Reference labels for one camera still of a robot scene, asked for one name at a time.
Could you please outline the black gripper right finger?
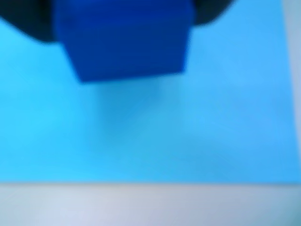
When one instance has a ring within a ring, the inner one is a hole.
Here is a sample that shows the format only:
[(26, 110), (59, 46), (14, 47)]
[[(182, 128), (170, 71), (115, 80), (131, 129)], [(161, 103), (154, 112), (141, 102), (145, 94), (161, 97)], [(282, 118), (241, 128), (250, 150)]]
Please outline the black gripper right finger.
[(194, 0), (194, 25), (206, 25), (215, 21), (230, 6), (233, 0)]

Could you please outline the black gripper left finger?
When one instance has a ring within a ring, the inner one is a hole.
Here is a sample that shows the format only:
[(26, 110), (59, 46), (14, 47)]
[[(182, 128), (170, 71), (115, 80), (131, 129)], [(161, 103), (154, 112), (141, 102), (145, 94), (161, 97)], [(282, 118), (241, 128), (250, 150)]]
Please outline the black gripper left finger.
[(0, 0), (0, 17), (40, 42), (56, 42), (51, 0)]

